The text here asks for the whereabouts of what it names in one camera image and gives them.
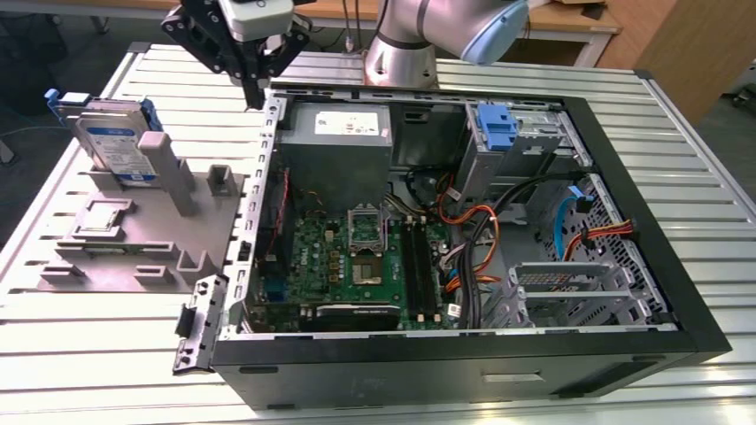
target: red cable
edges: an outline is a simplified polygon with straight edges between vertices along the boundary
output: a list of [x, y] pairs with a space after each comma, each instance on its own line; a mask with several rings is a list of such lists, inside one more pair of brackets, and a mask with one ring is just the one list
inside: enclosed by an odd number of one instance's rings
[[279, 214], [275, 217], [275, 228], [273, 237], [271, 238], [271, 244], [268, 245], [268, 250], [264, 252], [265, 257], [273, 249], [273, 242], [279, 236], [279, 227], [281, 226], [281, 220], [284, 219], [284, 207], [285, 207], [285, 197], [288, 197], [288, 170], [284, 171], [284, 197], [281, 198], [281, 206], [279, 208]]

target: white label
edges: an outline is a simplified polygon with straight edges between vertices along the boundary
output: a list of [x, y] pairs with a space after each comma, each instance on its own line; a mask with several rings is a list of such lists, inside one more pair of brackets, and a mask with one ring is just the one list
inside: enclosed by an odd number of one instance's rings
[[109, 171], [128, 186], [149, 186], [155, 180], [155, 169], [137, 149], [140, 139], [128, 128], [89, 127], [92, 146]]
[[379, 114], [375, 112], [319, 112], [316, 135], [379, 135]]
[[461, 316], [461, 307], [456, 304], [449, 304], [449, 309], [447, 310], [447, 315], [451, 317]]
[[455, 190], [455, 188], [448, 188], [448, 189], [447, 189], [447, 195], [449, 195], [451, 198], [452, 198], [455, 201], [459, 201], [460, 198], [461, 198], [461, 193], [457, 192], [457, 190]]

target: metal bracket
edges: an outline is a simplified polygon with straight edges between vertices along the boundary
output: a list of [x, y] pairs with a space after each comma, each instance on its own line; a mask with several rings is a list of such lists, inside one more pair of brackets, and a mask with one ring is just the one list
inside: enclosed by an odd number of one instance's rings
[[176, 334], [181, 337], [173, 374], [213, 373], [212, 349], [221, 325], [223, 300], [228, 277], [215, 274], [201, 278], [192, 293], [192, 301], [181, 307]]

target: aluminum table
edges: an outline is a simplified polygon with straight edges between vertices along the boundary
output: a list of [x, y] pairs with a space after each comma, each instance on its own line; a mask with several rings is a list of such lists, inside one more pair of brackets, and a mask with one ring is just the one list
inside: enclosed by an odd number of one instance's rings
[[[195, 171], [249, 173], [261, 113], [176, 46], [135, 43], [101, 96], [152, 99]], [[361, 82], [360, 60], [304, 53], [288, 81]], [[173, 377], [187, 295], [40, 293], [40, 267], [93, 190], [76, 141], [0, 253], [0, 422], [633, 424], [756, 422], [756, 208], [652, 80], [631, 71], [439, 62], [445, 89], [584, 97], [657, 216], [733, 352], [601, 398], [253, 412], [219, 375]]]

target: blue latch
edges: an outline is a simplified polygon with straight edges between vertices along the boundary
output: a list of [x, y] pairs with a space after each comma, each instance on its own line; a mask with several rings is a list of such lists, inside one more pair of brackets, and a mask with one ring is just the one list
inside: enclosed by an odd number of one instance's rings
[[489, 151], [508, 151], [517, 138], [517, 120], [503, 104], [477, 105], [477, 123], [488, 139]]
[[60, 92], [55, 89], [49, 89], [45, 92], [47, 107], [52, 111], [53, 115], [60, 121], [60, 125], [64, 127], [67, 125], [64, 118], [57, 113], [56, 107], [60, 104], [71, 104], [76, 106], [85, 106], [92, 96], [87, 93], [67, 93], [63, 98], [60, 98]]
[[152, 131], [163, 131], [163, 124], [157, 118], [157, 111], [155, 110], [155, 104], [145, 97], [141, 99], [141, 113], [144, 113], [144, 118], [147, 119], [147, 125]]

